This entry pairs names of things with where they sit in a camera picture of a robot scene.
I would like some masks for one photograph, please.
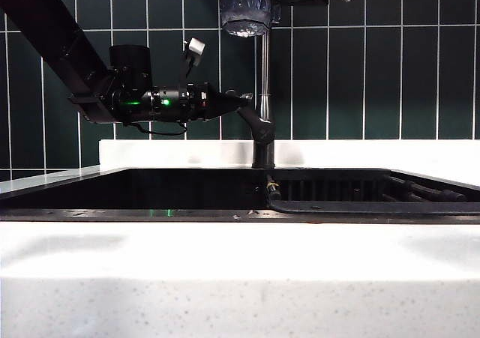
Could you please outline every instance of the backsplash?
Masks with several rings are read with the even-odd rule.
[[[219,30],[218,0],[64,3],[107,64],[111,44],[147,45],[154,84],[175,85],[182,41],[197,37],[207,48],[190,82],[260,87],[260,42]],[[478,0],[285,7],[272,33],[277,138],[478,139],[478,9]],[[0,181],[98,164],[100,139],[149,139],[80,119],[68,96],[13,23],[0,19]],[[188,128],[178,139],[250,138],[235,113]]]

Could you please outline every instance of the black cable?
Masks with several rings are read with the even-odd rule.
[[[138,123],[123,123],[123,125],[125,127],[128,127],[128,126],[132,126],[132,127],[135,127],[136,129],[138,129],[141,133],[145,133],[145,134],[153,134],[155,136],[181,136],[182,134],[184,134],[185,132],[187,132],[187,126],[180,123],[180,122],[176,122],[183,130],[181,132],[154,132],[154,131],[151,131],[151,130],[146,130],[144,129],[140,124]]]

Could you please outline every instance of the black sink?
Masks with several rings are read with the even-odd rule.
[[[480,188],[385,169],[126,169],[3,193],[0,208],[478,214]]]

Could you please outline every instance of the kitchen faucet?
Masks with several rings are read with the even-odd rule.
[[[261,93],[255,95],[256,113],[273,124],[270,47],[272,23],[280,20],[280,7],[298,4],[328,4],[329,0],[220,0],[222,28],[239,37],[262,37]],[[275,167],[275,141],[265,144],[253,140],[253,168]]]

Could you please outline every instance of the white grout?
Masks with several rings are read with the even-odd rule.
[[[47,173],[47,132],[45,130],[45,72],[44,59],[40,57],[40,77],[42,89],[42,141],[43,141],[43,170]]]
[[[476,25],[478,23],[478,6],[479,0],[475,0],[475,34],[474,34],[474,42],[473,42],[473,98],[472,98],[472,139],[475,139],[476,135],[476,96],[477,96],[477,28]]]
[[[435,113],[435,139],[439,138],[440,125],[440,0],[437,5],[437,27],[436,27],[436,113]]]
[[[293,140],[293,6],[290,8],[290,139]]]
[[[147,47],[150,47],[150,22],[149,22],[149,0],[145,0],[145,27],[147,33]],[[148,122],[148,130],[152,131],[152,121]],[[152,140],[152,134],[148,134],[148,139]]]
[[[75,0],[75,21],[78,22],[78,3]],[[80,117],[80,112],[76,113],[76,131],[78,133],[78,167],[82,168],[82,122]]]
[[[253,96],[255,97],[253,101],[253,107],[257,109],[257,89],[258,89],[258,76],[257,76],[257,37],[253,38],[253,57],[254,57],[254,65],[253,65],[253,74],[255,75],[255,92]]]
[[[181,0],[181,47],[185,50],[185,0]],[[187,140],[188,132],[183,133],[183,139]]]
[[[47,171],[68,171],[72,168],[48,168]],[[13,168],[12,171],[43,171],[44,168]],[[0,171],[10,171],[9,168],[0,168]]]
[[[303,26],[296,26],[293,29],[327,29],[327,28],[400,28],[400,27],[437,27],[438,25],[303,25]],[[442,27],[473,27],[479,26],[479,24],[474,23],[456,23],[456,24],[442,24]],[[290,27],[273,27],[272,29],[290,29]]]
[[[113,0],[110,0],[110,46],[113,46]],[[117,139],[117,125],[112,123],[113,139]]]
[[[438,27],[439,25],[416,25],[416,24],[405,24],[405,25],[366,25],[367,28],[402,28],[402,27],[418,27],[418,28],[428,28],[428,27]],[[458,24],[440,24],[441,27],[479,27],[479,23],[458,23]],[[293,27],[294,30],[297,29],[328,29],[328,28],[364,28],[365,25],[303,25]],[[274,30],[281,29],[291,29],[289,26],[284,27],[272,27]],[[84,32],[138,32],[138,31],[147,31],[147,28],[92,28],[84,29]],[[218,27],[209,27],[209,28],[148,28],[148,31],[160,31],[160,32],[170,32],[170,31],[221,31],[221,28]],[[0,33],[22,33],[21,31],[15,30],[0,30]]]
[[[10,179],[13,179],[12,175],[12,120],[11,120],[11,106],[10,106],[10,68],[8,62],[8,33],[7,33],[7,14],[3,16],[5,24],[5,65],[7,72],[7,116],[8,116],[8,162],[10,167]]]
[[[365,139],[365,116],[367,110],[367,0],[364,0],[363,25],[363,97],[361,103],[361,138]]]
[[[400,97],[398,100],[398,139],[404,130],[404,0],[400,0]]]
[[[325,127],[325,139],[330,139],[330,4],[327,6],[327,80],[326,80],[326,127]]]
[[[221,22],[221,15],[220,15],[220,0],[217,0],[218,6],[218,90],[222,92],[222,22]],[[255,97],[257,96],[257,39],[255,38],[254,43],[254,55],[255,55]],[[222,131],[222,116],[218,118],[218,138],[221,141],[224,138],[224,132]]]

